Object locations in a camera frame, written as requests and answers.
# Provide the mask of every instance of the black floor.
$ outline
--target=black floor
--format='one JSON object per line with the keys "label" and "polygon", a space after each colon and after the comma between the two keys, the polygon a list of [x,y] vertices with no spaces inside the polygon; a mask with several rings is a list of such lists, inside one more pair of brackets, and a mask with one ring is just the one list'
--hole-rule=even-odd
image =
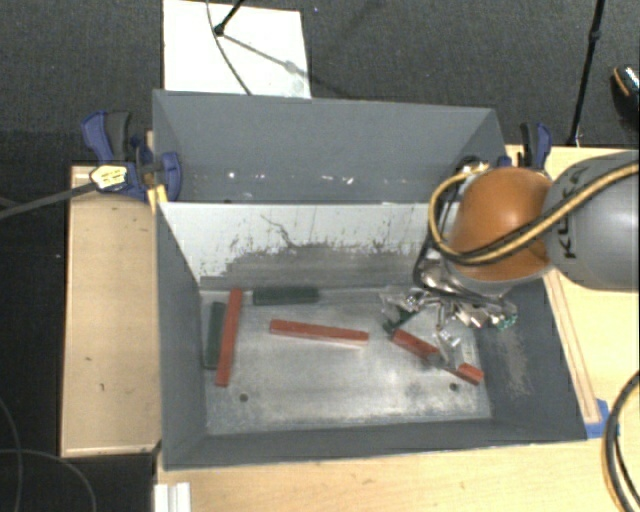
{"label": "black floor", "polygon": [[[595,1],[249,1],[298,8],[312,94],[489,106],[507,142],[522,121],[569,135]],[[610,75],[638,65],[640,4],[606,5],[587,91],[582,143],[637,147],[637,117],[614,108]],[[35,199],[67,185],[91,158],[79,123],[95,110],[129,110],[151,127],[162,84],[160,0],[5,0],[0,7],[0,197]],[[0,398],[25,448],[56,453],[65,293],[65,209],[0,221]],[[11,448],[0,418],[0,450]],[[149,510],[148,456],[82,461],[99,510]],[[13,510],[15,458],[0,455],[0,511]],[[25,455],[23,510],[89,510],[62,466]]]}

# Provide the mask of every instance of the red block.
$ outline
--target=red block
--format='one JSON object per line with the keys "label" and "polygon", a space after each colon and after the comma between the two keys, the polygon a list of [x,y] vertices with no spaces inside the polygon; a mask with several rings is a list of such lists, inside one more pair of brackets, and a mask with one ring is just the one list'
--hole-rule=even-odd
{"label": "red block", "polygon": [[403,331],[402,329],[396,329],[393,333],[392,341],[399,347],[402,347],[412,354],[425,359],[431,354],[440,353],[440,349],[438,349],[438,347],[435,347],[426,341],[422,341],[420,338],[417,338],[413,334],[409,334],[407,331]]}
{"label": "red block", "polygon": [[[402,347],[423,359],[427,359],[431,354],[440,353],[440,349],[438,349],[438,347],[431,345],[431,343],[427,343],[426,341],[423,341],[402,329],[397,329],[393,333],[393,342],[399,347]],[[474,386],[480,384],[482,379],[484,379],[484,372],[480,368],[476,368],[468,363],[462,363],[456,370],[451,368],[445,368],[445,370],[465,382],[473,384]]]}
{"label": "red block", "polygon": [[467,381],[469,384],[477,386],[484,379],[484,372],[468,363],[462,363],[457,370],[450,370],[456,377]]}
{"label": "red block", "polygon": [[229,292],[229,302],[222,327],[222,342],[220,344],[220,358],[216,371],[216,386],[226,387],[231,378],[231,365],[233,364],[233,349],[236,344],[238,332],[238,320],[242,308],[242,290],[233,288]]}
{"label": "red block", "polygon": [[342,329],[340,327],[290,322],[288,320],[278,320],[276,318],[271,320],[269,332],[271,334],[292,336],[294,338],[334,341],[352,345],[364,345],[369,341],[369,333],[365,331],[354,331],[352,329]]}

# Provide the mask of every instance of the wooden board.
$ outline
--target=wooden board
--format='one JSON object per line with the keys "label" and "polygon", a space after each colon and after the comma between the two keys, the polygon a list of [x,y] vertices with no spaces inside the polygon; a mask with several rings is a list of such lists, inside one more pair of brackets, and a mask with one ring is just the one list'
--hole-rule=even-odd
{"label": "wooden board", "polygon": [[[90,168],[72,169],[72,186]],[[64,457],[138,453],[160,439],[151,210],[118,194],[71,201],[62,386]]]}
{"label": "wooden board", "polygon": [[[575,161],[609,151],[555,148],[548,169],[557,175]],[[151,226],[149,210],[119,196],[96,196],[71,205],[61,432],[65,456],[145,451],[160,438],[152,238],[139,230]],[[143,218],[144,226],[138,224]],[[120,272],[121,279],[114,280],[113,272]],[[638,295],[593,292],[561,276],[554,279],[547,286],[562,292],[557,300],[552,297],[552,305],[565,350],[574,354],[580,349],[570,358],[573,373],[587,377],[587,393],[591,388],[594,396],[611,402],[637,369]],[[127,320],[120,324],[118,318]],[[638,475],[640,422],[638,400],[632,402],[635,408],[623,421],[623,449]],[[195,512],[616,510],[602,478],[599,440],[342,462],[160,470],[158,479],[191,482]]]}

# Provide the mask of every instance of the yellow cable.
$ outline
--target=yellow cable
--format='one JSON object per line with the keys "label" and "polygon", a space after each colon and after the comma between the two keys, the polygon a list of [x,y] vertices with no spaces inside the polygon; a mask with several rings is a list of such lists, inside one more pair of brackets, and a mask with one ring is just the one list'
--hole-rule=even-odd
{"label": "yellow cable", "polygon": [[[472,171],[472,174],[478,174],[479,172],[484,172],[484,170],[482,171],[476,170],[476,172]],[[573,199],[568,201],[567,204],[565,204],[562,208],[556,211],[553,215],[550,215],[543,222],[531,228],[529,231],[526,231],[525,233],[520,235],[518,238],[512,240],[509,243],[506,243],[505,245],[503,245],[498,249],[495,249],[494,251],[491,251],[490,253],[465,259],[464,263],[461,263],[461,264],[473,265],[473,264],[489,262],[492,259],[498,258],[508,252],[514,251],[520,248],[521,246],[524,246],[525,244],[527,244],[528,242],[530,242],[531,240],[539,236],[551,225],[558,222],[562,217],[564,217],[565,215],[567,215],[568,213],[576,209],[578,206],[580,206],[587,199],[589,199],[591,196],[599,192],[604,187],[610,185],[615,181],[621,180],[623,178],[626,178],[628,176],[631,176],[637,173],[638,173],[638,163],[633,163],[625,167],[622,167],[614,172],[610,172],[604,176],[601,176],[596,181],[594,181],[591,185],[589,185],[584,190],[579,192]],[[431,196],[431,201],[429,202],[429,229],[431,230],[431,235],[433,236],[433,239],[438,246],[438,250],[446,254],[450,254],[452,256],[458,256],[461,258],[464,258],[464,253],[455,251],[454,249],[446,245],[442,240],[442,235],[438,231],[438,226],[435,218],[435,203],[440,197],[440,195],[442,194],[442,192],[444,192],[447,188],[449,188],[454,183],[466,180],[468,177],[469,175],[467,174],[456,174],[455,176],[452,176],[448,180],[444,181],[436,188],[436,190]]]}

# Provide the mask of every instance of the gray bin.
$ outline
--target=gray bin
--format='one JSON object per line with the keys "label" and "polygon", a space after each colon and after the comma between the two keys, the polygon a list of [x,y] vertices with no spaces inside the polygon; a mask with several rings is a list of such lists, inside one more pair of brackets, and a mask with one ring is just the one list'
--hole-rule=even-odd
{"label": "gray bin", "polygon": [[[435,186],[464,156],[503,154],[493,111],[156,91],[153,128],[156,152],[177,151],[184,170],[157,223],[166,469],[586,438],[541,281],[511,293],[512,328],[452,327],[486,374],[477,387],[380,327],[379,294],[410,285]],[[320,301],[251,303],[254,286],[296,284]],[[216,388],[202,364],[209,305],[232,287],[244,306],[230,384]],[[432,341],[433,316],[407,329]],[[275,317],[371,339],[283,339]]]}

